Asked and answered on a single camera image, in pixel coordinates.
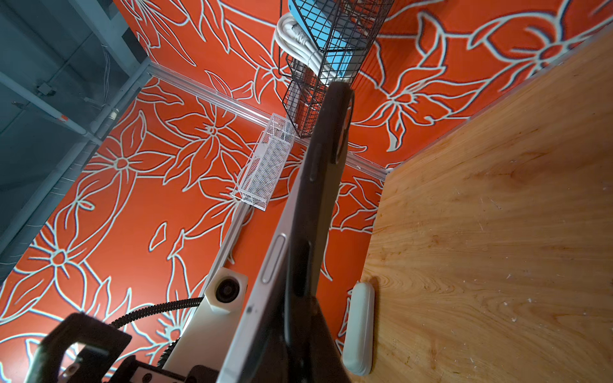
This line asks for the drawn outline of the aluminium frame corner post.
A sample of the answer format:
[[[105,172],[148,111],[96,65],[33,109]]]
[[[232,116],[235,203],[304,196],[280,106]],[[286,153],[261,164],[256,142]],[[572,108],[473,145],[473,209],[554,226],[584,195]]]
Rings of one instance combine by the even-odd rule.
[[[205,102],[213,104],[223,110],[236,115],[252,124],[260,126],[264,129],[268,126],[271,120],[271,115],[265,113],[257,108],[253,108],[250,105],[245,104],[242,101],[236,101],[233,98],[222,94],[221,92],[207,87],[198,81],[170,70],[162,65],[156,63],[149,63],[147,71],[162,81],[165,81],[178,89],[181,89],[194,97],[199,97]],[[355,153],[348,153],[346,158],[346,165],[364,173],[370,177],[385,182],[388,172],[378,164],[368,161],[358,156]]]

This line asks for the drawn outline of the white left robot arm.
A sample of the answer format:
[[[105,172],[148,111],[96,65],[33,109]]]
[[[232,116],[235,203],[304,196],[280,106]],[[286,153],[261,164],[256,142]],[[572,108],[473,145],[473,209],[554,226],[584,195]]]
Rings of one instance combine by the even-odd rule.
[[[196,307],[202,298],[160,303],[125,314],[110,324],[87,314],[73,313],[39,344],[26,375],[26,382],[214,382],[217,370],[195,365],[186,373],[127,357],[117,370],[113,364],[129,345],[132,336],[122,327],[139,319]]]

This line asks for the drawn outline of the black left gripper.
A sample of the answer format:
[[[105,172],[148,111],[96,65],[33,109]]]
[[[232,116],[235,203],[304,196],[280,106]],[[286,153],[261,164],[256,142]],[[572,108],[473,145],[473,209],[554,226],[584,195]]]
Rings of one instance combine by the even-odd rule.
[[[186,373],[128,357],[107,377],[132,336],[83,313],[64,319],[41,341],[26,382],[215,382],[219,372],[195,365]]]

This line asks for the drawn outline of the light blue flat box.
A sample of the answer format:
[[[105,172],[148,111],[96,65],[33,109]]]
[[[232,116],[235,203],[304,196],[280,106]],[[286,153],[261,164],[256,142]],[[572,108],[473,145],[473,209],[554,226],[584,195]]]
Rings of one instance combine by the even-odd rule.
[[[289,1],[288,9],[338,77],[349,70],[359,37],[339,1]]]

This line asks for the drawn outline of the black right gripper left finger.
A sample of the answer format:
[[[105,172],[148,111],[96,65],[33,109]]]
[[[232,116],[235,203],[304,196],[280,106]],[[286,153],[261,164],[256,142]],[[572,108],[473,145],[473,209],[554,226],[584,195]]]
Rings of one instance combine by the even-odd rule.
[[[232,347],[218,382],[288,382],[287,347],[283,332],[271,327],[247,346]]]

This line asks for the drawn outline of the silver phone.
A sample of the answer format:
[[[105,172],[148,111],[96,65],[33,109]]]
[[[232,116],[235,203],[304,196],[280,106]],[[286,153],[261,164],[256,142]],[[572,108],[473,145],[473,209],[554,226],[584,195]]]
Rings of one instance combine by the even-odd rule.
[[[330,84],[306,155],[229,350],[271,327],[283,332],[288,382],[308,382],[311,298],[316,297],[348,153],[354,91]]]

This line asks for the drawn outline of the pale green soap bar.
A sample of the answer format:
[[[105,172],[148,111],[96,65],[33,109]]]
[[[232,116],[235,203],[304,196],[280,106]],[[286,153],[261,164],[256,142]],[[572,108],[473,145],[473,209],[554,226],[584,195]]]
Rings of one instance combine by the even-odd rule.
[[[375,289],[368,282],[357,282],[351,290],[345,326],[342,360],[354,375],[366,376],[373,364]]]

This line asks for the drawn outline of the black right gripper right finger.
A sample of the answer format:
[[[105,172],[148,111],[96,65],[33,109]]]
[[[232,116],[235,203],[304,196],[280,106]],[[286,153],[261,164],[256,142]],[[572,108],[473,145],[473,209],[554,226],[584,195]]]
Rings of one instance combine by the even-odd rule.
[[[311,298],[311,328],[307,361],[308,382],[351,382],[316,297]]]

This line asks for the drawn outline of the clear plastic wall bin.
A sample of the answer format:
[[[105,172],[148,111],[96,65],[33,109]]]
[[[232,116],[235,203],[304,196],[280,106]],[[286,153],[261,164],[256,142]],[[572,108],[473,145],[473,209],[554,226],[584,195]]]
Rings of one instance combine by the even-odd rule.
[[[232,195],[265,211],[295,143],[292,123],[273,114],[239,173]]]

